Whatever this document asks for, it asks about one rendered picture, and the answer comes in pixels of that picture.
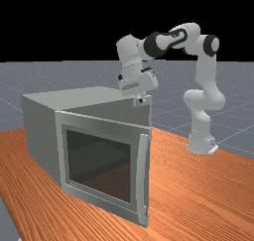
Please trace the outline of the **grey microwave door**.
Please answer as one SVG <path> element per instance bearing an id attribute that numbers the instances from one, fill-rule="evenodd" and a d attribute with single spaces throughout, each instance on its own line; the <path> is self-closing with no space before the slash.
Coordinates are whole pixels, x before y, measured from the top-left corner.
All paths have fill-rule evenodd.
<path id="1" fill-rule="evenodd" d="M 149 225 L 151 120 L 56 113 L 63 192 Z"/>

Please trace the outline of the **grey microwave oven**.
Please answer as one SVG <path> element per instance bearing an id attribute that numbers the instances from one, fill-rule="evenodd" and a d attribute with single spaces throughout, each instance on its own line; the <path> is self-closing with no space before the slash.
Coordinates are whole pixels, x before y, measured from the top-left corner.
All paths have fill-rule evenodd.
<path id="1" fill-rule="evenodd" d="M 74 120 L 93 117 L 94 124 L 108 124 L 109 133 L 129 138 L 136 128 L 152 127 L 152 97 L 143 102 L 103 86 L 29 93 L 21 96 L 28 152 L 55 181 L 61 181 L 56 117 L 68 112 Z"/>

